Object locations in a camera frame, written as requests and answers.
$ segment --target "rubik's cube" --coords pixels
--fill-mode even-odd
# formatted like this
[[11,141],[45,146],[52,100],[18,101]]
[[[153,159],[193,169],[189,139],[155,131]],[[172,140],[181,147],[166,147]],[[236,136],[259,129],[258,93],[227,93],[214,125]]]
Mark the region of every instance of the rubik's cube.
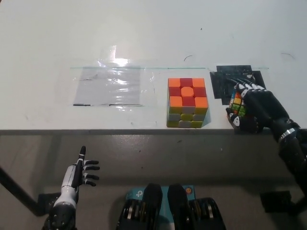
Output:
[[203,78],[169,78],[167,127],[201,128],[208,110]]
[[237,114],[239,116],[246,115],[246,108],[244,102],[241,98],[241,95],[238,92],[236,92],[236,90],[234,90],[231,96],[229,108],[233,109],[234,114]]

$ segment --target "table surface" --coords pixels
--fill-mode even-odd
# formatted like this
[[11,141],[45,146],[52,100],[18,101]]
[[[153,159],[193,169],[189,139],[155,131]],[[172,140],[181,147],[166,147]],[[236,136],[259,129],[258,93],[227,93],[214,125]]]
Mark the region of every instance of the table surface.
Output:
[[[208,124],[188,132],[231,130],[210,86],[219,64],[261,68],[267,88],[307,128],[306,11],[305,0],[3,0],[0,132],[186,132],[166,128],[168,77],[206,80]],[[72,76],[81,71],[72,67],[105,57],[113,45],[116,58],[155,63],[154,103],[72,106]]]

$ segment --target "robotic hand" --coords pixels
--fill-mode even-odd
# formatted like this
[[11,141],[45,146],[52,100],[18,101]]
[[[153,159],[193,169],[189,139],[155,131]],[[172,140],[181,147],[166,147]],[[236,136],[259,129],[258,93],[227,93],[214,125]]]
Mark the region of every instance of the robotic hand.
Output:
[[43,230],[76,230],[76,205],[79,199],[79,186],[96,184],[89,179],[98,180],[99,177],[84,171],[99,170],[98,161],[86,161],[86,148],[82,146],[77,163],[68,167],[61,188],[61,195],[55,201],[45,221]]
[[248,80],[228,80],[235,84],[234,93],[240,99],[240,106],[246,108],[244,116],[232,108],[226,109],[233,127],[252,133],[269,128],[279,144],[279,156],[307,197],[307,131],[290,119],[271,91]]

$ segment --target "black metal pole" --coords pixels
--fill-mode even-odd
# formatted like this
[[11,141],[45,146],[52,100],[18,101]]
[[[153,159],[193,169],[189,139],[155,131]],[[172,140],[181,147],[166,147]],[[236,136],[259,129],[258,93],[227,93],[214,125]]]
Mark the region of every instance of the black metal pole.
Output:
[[35,200],[33,200],[1,167],[0,183],[34,215],[39,217],[45,214],[44,207],[41,207]]

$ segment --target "white robotic hand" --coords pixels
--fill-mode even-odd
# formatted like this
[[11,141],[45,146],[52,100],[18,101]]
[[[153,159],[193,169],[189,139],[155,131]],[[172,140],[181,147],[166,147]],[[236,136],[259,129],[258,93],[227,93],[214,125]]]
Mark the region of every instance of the white robotic hand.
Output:
[[98,161],[86,161],[86,147],[82,146],[77,163],[68,167],[61,188],[61,195],[55,201],[49,212],[49,217],[45,222],[44,230],[74,230],[76,220],[76,205],[79,199],[79,186],[89,184],[96,186],[91,181],[99,180],[96,175],[86,173],[87,170],[99,170],[96,166]]

